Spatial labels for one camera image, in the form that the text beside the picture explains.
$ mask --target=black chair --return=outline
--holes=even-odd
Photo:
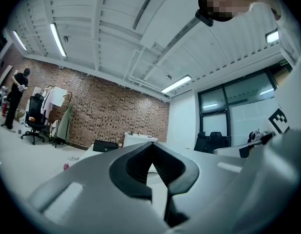
[[[200,132],[198,134],[194,150],[203,152],[205,150],[207,141],[208,141],[208,137],[206,136],[206,132]]]
[[[211,154],[215,149],[227,147],[221,132],[212,132],[206,144],[206,153]]]
[[[42,142],[44,142],[44,138],[39,135],[42,129],[46,127],[45,116],[40,112],[42,103],[43,103],[43,96],[40,94],[35,94],[35,96],[31,96],[29,100],[29,111],[26,112],[26,118],[25,123],[32,128],[32,130],[29,132],[27,131],[25,134],[23,134],[20,138],[23,139],[24,136],[32,136],[34,141],[33,145],[35,144],[35,137],[38,137],[42,139]],[[35,121],[30,121],[29,117],[32,117],[35,119]]]

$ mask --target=person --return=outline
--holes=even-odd
[[[5,119],[6,128],[15,133],[13,130],[13,120],[15,116],[15,112],[19,106],[20,99],[22,98],[23,92],[28,89],[28,76],[30,74],[30,69],[26,68],[24,73],[17,73],[12,77],[12,88],[9,94],[10,98],[10,108],[8,114]]]
[[[252,9],[256,3],[270,6],[279,32],[281,53],[293,71],[275,91],[275,99],[291,129],[301,129],[301,26],[282,0],[198,0],[199,13],[215,21],[229,21]]]

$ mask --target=fluorescent light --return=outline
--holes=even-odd
[[[276,40],[279,40],[279,33],[278,31],[272,31],[268,34],[266,34],[266,42],[267,43],[272,43]]]
[[[178,86],[181,86],[182,84],[188,82],[189,80],[191,80],[190,76],[185,76],[184,78],[180,79],[179,81],[175,82],[174,84],[172,84],[171,86],[169,86],[168,88],[165,88],[164,90],[162,90],[161,92],[163,92],[164,94],[177,88]]]
[[[208,107],[216,107],[218,104],[212,104],[212,105],[209,105],[209,106],[204,106],[204,108],[208,108]]]
[[[22,46],[22,48],[23,48],[24,50],[27,50],[26,47],[25,47],[25,45],[24,45],[24,43],[22,43],[22,41],[20,40],[19,35],[16,33],[16,31],[13,31],[13,35],[14,35],[15,38],[19,41],[19,43],[20,43],[20,45]]]
[[[61,40],[59,39],[59,35],[58,35],[58,32],[57,32],[56,24],[55,23],[51,23],[50,27],[51,27],[51,31],[52,31],[53,37],[55,39],[55,42],[57,44],[57,47],[58,47],[59,51],[61,52],[62,56],[66,57],[66,53],[64,51],[63,45],[61,43]]]
[[[272,88],[272,89],[269,89],[269,90],[266,90],[266,91],[260,93],[260,96],[261,96],[261,95],[264,95],[264,94],[266,94],[266,93],[272,92],[272,91],[274,91],[273,88]]]

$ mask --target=red object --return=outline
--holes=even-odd
[[[5,102],[2,109],[2,116],[6,117],[6,110],[8,109],[8,103]]]
[[[69,164],[64,164],[64,167],[63,167],[64,171],[67,170],[68,168],[69,168]]]

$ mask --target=pipe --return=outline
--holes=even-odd
[[[139,63],[139,61],[140,61],[143,53],[145,52],[145,50],[146,50],[146,47],[143,47],[142,51],[140,52],[140,54],[139,54],[139,56],[138,56],[138,58],[137,58],[137,60],[136,60],[136,62],[134,64],[134,66],[133,66],[133,68],[132,68],[132,70],[130,72],[130,75],[129,75],[130,77],[132,76],[133,72],[135,71],[135,69],[136,69],[136,67],[137,67],[137,65],[138,65],[138,63]]]
[[[159,89],[159,88],[157,88],[157,87],[155,87],[155,86],[153,86],[153,85],[151,85],[151,84],[149,84],[147,82],[144,82],[143,80],[141,80],[139,78],[129,77],[129,80],[133,81],[133,82],[136,82],[136,83],[139,83],[140,85],[143,85],[143,86],[148,87],[150,89],[153,89],[153,90],[156,90],[158,92],[161,92],[161,89]],[[166,93],[166,95],[169,95],[170,97],[173,96],[173,94],[171,94],[171,93]]]
[[[126,69],[126,72],[125,72],[125,75],[123,76],[123,80],[126,78],[126,76],[127,76],[127,74],[128,74],[128,71],[129,71],[129,69],[130,69],[130,66],[131,66],[131,64],[132,64],[132,61],[133,61],[133,58],[134,58],[134,55],[135,55],[135,53],[141,53],[140,51],[138,51],[137,49],[135,49],[134,51],[133,51],[133,54],[132,54],[132,57],[131,57],[131,60],[130,60],[130,62],[129,62],[129,65],[128,65],[128,67],[127,67],[127,69]]]

